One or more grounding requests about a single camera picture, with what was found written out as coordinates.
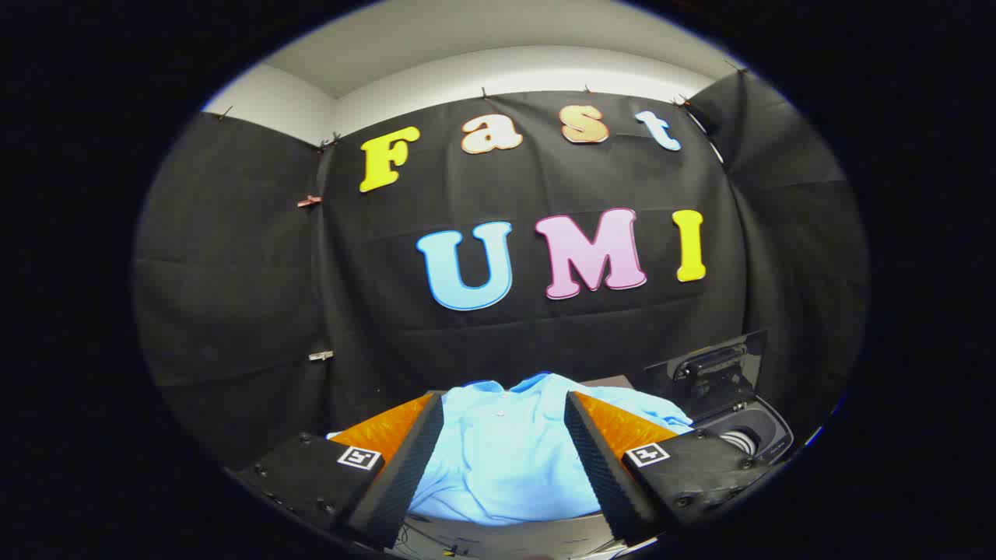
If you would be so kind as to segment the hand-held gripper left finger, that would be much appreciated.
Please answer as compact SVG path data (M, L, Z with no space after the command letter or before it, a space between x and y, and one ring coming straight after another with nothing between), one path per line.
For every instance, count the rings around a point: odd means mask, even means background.
M444 428L443 396L428 391L334 437L302 432L238 469L236 481L335 544L389 549Z

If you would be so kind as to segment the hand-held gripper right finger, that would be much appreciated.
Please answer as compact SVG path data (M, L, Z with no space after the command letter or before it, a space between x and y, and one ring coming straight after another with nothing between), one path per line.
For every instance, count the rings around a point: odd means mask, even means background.
M566 396L563 421L612 536L629 545L712 523L774 464L716 430L675 435L580 391Z

